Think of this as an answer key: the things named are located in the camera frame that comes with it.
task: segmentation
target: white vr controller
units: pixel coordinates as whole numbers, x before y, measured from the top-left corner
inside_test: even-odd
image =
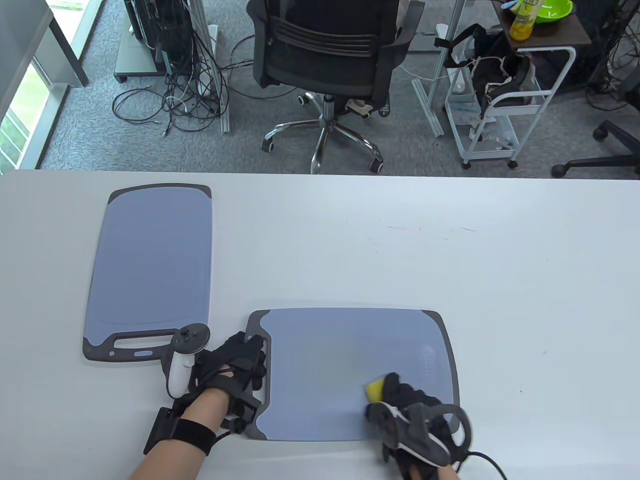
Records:
[[[210,336],[209,327],[203,323],[184,326],[173,335],[169,344],[173,355],[166,379],[166,391],[171,398],[178,399],[189,392],[196,354],[205,349]]]

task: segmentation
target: hand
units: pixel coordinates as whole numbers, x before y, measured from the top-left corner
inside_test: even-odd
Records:
[[[427,406],[439,405],[440,400],[425,394],[422,390],[415,390],[407,383],[400,383],[400,377],[397,373],[390,373],[385,377],[382,387],[382,401],[389,405],[395,406],[399,410],[404,410],[414,403],[424,403]],[[449,450],[451,454],[451,462],[464,461],[467,453],[459,449],[451,437],[451,430],[446,420],[442,417],[436,417],[429,425],[429,432],[437,437]],[[433,476],[436,478],[437,469],[431,465],[427,465],[411,454],[404,451],[390,452],[396,458],[396,463],[400,468],[403,476],[409,478],[408,472],[412,465],[417,467],[420,476],[426,480]]]
[[[238,332],[214,351],[201,351],[196,355],[191,373],[191,397],[199,395],[207,388],[218,388],[230,397],[229,412],[242,417],[244,406],[235,400],[244,393],[249,384],[252,390],[262,388],[262,378],[266,374],[263,343],[264,339],[260,335],[254,335],[245,342],[244,332]]]

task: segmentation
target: forearm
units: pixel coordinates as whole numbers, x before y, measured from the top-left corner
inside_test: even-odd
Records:
[[[438,480],[460,480],[460,477],[451,465],[447,465],[438,468]]]
[[[182,415],[183,419],[204,425],[212,431],[220,428],[229,406],[222,390],[205,390]],[[180,440],[163,440],[133,472],[131,480],[192,480],[198,476],[205,454]]]
[[[411,480],[425,480],[420,476],[420,472],[415,465],[409,469],[409,476]],[[460,478],[451,465],[447,465],[446,467],[438,468],[438,480],[460,480]]]

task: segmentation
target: desk leg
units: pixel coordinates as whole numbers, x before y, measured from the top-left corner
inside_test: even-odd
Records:
[[[460,17],[462,16],[462,10],[465,7],[465,0],[456,0],[456,3],[453,7],[453,13],[451,15],[451,20],[449,21],[449,30],[447,31],[447,40],[451,41],[456,37],[456,30],[458,29],[458,24],[460,23]],[[424,91],[424,87],[422,86],[422,82],[420,79],[413,79],[412,85],[415,90],[416,96],[418,96],[418,100],[422,105],[422,109],[424,110],[424,114],[431,125],[431,130],[433,130],[433,134],[436,137],[444,135],[444,130],[440,125],[440,121],[438,117],[433,112],[433,98],[435,97],[436,91],[438,90],[438,85],[440,84],[440,77],[442,76],[442,71],[444,69],[444,62],[447,59],[449,52],[447,49],[441,49],[440,57],[438,58],[438,65],[436,66],[436,71],[433,74],[433,82],[431,83],[431,89],[429,90],[429,95],[426,95]]]
[[[65,37],[64,32],[62,32],[60,25],[58,25],[58,22],[56,22],[56,19],[51,20],[51,23],[49,24],[49,29],[51,30],[51,33],[53,34],[58,45],[60,46],[60,49],[62,50],[62,53],[65,55],[69,65],[73,69],[74,74],[76,75],[78,80],[80,80],[80,83],[82,84],[82,86],[89,85],[89,79],[87,78],[86,73],[82,68],[82,64],[80,64],[80,60],[78,60],[78,57],[76,56],[74,51],[71,49],[71,45],[69,45],[69,42],[67,41],[67,38]]]

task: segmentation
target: chrome chair base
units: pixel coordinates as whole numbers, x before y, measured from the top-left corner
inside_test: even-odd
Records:
[[[357,132],[341,125],[339,120],[344,118],[347,113],[336,115],[333,110],[333,97],[331,95],[321,95],[319,93],[305,92],[303,95],[298,96],[298,102],[301,105],[313,103],[318,110],[320,117],[316,120],[302,120],[297,122],[287,122],[285,124],[276,125],[275,128],[267,133],[262,140],[262,150],[265,152],[273,151],[273,137],[287,129],[307,129],[307,128],[320,128],[320,138],[316,145],[316,151],[311,158],[311,174],[317,175],[320,173],[322,167],[322,160],[324,156],[324,149],[326,147],[326,141],[329,132],[338,132],[347,138],[350,138],[357,144],[365,147],[373,155],[373,160],[369,165],[369,171],[373,173],[380,173],[384,165],[384,160],[378,147],[375,143],[371,143]]]

